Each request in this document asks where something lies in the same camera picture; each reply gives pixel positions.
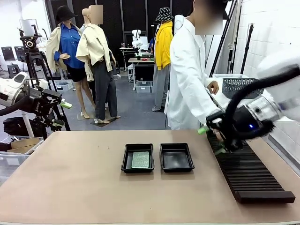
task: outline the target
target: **yellow hoodie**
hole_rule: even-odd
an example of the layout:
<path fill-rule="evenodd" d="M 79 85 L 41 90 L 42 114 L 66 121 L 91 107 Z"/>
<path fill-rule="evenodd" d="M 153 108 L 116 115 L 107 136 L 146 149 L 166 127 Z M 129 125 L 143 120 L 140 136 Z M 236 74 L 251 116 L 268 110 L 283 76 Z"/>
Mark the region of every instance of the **yellow hoodie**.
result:
<path fill-rule="evenodd" d="M 172 21 L 162 24 L 156 36 L 155 62 L 158 70 L 162 70 L 171 63 L 170 44 L 173 39 L 172 26 Z"/>

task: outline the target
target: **beige jacket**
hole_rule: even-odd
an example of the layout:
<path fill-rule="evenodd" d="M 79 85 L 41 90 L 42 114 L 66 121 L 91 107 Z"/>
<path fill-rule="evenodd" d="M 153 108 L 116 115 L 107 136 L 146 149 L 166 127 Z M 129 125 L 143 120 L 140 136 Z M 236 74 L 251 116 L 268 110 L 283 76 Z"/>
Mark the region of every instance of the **beige jacket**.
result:
<path fill-rule="evenodd" d="M 61 26 L 62 23 L 58 24 L 58 27 L 54 29 L 54 31 L 51 33 L 50 38 L 47 42 L 47 46 L 46 46 L 46 57 L 47 57 L 47 61 L 49 64 L 49 68 L 51 69 L 51 71 L 53 71 L 54 73 L 59 69 L 64 69 L 67 70 L 67 66 L 64 64 L 63 60 L 60 59 L 58 62 L 56 62 L 54 60 L 54 54 L 56 51 L 59 51 L 60 49 L 60 34 L 61 34 Z M 80 31 L 80 29 L 78 27 L 76 27 L 76 29 L 78 30 L 79 35 L 82 35 L 82 32 Z M 85 72 L 88 78 L 88 81 L 93 81 L 94 80 L 94 76 L 93 73 L 89 67 L 89 65 L 86 63 L 84 65 L 85 68 Z"/>
<path fill-rule="evenodd" d="M 109 48 L 102 28 L 94 24 L 85 26 L 82 37 L 79 41 L 76 58 L 82 62 L 90 62 L 94 65 L 102 57 L 105 58 L 107 71 L 112 71 Z"/>

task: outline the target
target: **square black tray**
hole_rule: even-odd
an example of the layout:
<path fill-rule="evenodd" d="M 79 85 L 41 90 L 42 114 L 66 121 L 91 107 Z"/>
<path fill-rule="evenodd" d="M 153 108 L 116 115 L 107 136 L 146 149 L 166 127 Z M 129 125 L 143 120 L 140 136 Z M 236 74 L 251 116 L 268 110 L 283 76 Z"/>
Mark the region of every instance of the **square black tray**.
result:
<path fill-rule="evenodd" d="M 191 172 L 195 167 L 188 144 L 160 144 L 161 169 L 166 173 Z"/>
<path fill-rule="evenodd" d="M 134 152 L 147 151 L 149 152 L 149 167 L 148 168 L 132 168 L 132 158 Z M 153 159 L 153 144 L 126 144 L 125 153 L 121 170 L 125 173 L 150 173 L 154 169 Z"/>

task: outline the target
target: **person in white lab coat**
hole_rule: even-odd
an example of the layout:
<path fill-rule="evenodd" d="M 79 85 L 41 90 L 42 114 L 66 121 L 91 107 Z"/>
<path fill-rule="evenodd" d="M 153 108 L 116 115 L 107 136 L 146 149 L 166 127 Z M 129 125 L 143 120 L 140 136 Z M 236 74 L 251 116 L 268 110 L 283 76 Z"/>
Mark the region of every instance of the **person in white lab coat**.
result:
<path fill-rule="evenodd" d="M 173 130 L 199 129 L 207 116 L 219 110 L 205 89 L 217 94 L 219 86 L 204 72 L 205 36 L 195 35 L 195 23 L 198 29 L 208 30 L 217 19 L 215 15 L 222 14 L 224 9 L 223 0 L 193 0 L 190 16 L 175 17 L 166 112 L 168 126 Z"/>

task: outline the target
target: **mannequin hand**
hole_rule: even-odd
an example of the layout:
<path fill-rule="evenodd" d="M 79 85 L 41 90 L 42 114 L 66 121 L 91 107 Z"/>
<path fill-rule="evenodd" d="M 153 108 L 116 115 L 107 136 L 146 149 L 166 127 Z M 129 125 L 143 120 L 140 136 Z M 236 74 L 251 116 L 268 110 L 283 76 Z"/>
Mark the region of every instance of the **mannequin hand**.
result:
<path fill-rule="evenodd" d="M 219 85 L 216 81 L 212 81 L 208 86 L 208 90 L 210 91 L 211 94 L 217 94 L 219 91 Z"/>
<path fill-rule="evenodd" d="M 68 60 L 68 59 L 70 59 L 70 58 L 71 58 L 71 56 L 69 56 L 69 55 L 66 54 L 66 53 L 60 55 L 60 59 L 62 59 L 62 60 Z"/>

